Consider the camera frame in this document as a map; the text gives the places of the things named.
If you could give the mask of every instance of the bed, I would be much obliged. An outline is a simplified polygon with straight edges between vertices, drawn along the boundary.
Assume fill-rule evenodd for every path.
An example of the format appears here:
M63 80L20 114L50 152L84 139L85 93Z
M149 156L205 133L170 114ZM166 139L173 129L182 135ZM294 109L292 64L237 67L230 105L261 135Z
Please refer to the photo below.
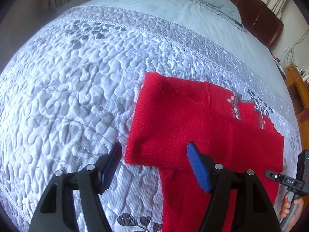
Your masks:
M296 174L293 104L269 49L248 30L192 0L93 0L38 31L0 76L0 203L21 232L56 170L78 171L117 140L126 147L146 72L212 82L254 100L285 136L284 173ZM277 212L284 194L280 187ZM122 158L100 199L114 231L139 230L119 224L123 214L149 216L149 230L160 230L157 168Z

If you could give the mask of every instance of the wooden cabinet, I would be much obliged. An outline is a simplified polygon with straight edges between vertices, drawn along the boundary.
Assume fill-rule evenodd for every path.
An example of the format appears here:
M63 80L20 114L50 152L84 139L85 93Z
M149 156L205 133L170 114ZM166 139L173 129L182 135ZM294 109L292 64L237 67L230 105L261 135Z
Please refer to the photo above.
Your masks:
M309 120L300 121L300 118L304 114L305 110L309 108L309 91L294 64L291 64L285 69L285 74L285 84L293 102L293 107L299 127L302 149L309 150ZM304 201L305 208L309 203L309 195L304 197Z

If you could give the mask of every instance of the headboard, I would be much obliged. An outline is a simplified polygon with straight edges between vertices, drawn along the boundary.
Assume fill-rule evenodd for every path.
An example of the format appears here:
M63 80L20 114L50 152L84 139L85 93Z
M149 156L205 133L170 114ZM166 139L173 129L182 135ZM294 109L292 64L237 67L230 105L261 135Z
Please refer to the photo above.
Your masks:
M268 49L277 42L283 23L260 0L230 0L239 10L245 28Z

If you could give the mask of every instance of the red knit sweater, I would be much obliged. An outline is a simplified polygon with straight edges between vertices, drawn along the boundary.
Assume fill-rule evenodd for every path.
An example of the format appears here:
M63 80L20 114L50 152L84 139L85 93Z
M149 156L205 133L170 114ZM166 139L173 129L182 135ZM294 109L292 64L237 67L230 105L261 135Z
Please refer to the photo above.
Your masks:
M266 116L261 119L254 103L243 103L233 92L207 82L147 73L125 162L159 168L163 232L196 232L210 199L199 188L186 156L191 141L231 171L253 169L274 203L278 184L264 172L282 172L284 137ZM224 232L230 231L235 196L233 192L230 197Z

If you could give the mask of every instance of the quilted bedspread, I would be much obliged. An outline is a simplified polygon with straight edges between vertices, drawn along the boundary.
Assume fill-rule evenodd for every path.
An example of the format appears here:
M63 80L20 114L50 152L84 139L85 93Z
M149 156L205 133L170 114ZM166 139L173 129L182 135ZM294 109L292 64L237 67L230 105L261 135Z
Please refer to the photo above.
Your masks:
M241 60L162 18L74 7L37 32L0 75L0 202L21 232L56 170L78 171L117 140L125 151L146 72L212 82L254 100L285 136L284 173L295 175L301 147L294 110ZM78 191L74 197L80 231L87 231ZM157 168L122 158L100 199L114 231L162 227Z

